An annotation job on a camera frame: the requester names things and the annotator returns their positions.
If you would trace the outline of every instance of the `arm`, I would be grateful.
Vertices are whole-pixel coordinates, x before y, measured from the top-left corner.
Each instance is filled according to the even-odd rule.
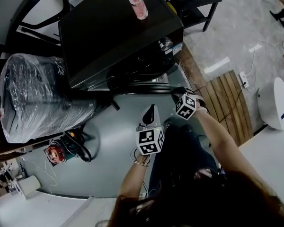
[[[200,121],[213,148],[214,155],[225,170],[240,171],[246,175],[261,180],[252,165],[239,151],[233,138],[224,127],[207,112],[199,110],[195,117]]]
[[[138,162],[143,163],[146,157],[139,155],[136,159]],[[119,195],[126,198],[139,198],[143,179],[145,176],[146,167],[133,163],[132,167],[126,174],[122,184]]]

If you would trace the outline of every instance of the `power strip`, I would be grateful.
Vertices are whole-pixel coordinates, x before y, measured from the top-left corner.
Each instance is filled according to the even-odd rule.
[[[249,83],[248,83],[247,77],[245,75],[245,72],[241,71],[239,73],[239,78],[241,80],[241,83],[242,83],[243,87],[244,88],[248,88],[249,87]]]

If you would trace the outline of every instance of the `white floor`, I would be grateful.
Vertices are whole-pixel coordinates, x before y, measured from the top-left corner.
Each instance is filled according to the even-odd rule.
[[[200,10],[206,15],[209,8]],[[203,24],[185,30],[185,43],[206,81],[230,70],[249,73],[256,47],[254,68],[248,76],[251,91],[243,91],[254,131],[263,125],[257,89],[284,69],[284,28],[269,13],[282,8],[276,0],[223,0],[206,32],[202,32]]]

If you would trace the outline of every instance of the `pink bottle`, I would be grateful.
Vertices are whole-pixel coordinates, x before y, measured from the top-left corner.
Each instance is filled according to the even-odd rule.
[[[146,19],[148,10],[143,0],[129,0],[138,19]]]

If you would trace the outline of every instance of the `plastic wrapped object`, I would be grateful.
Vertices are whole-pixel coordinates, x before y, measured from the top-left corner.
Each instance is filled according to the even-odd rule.
[[[0,76],[1,124],[9,143],[70,130],[89,119],[94,98],[71,89],[60,58],[14,54]]]

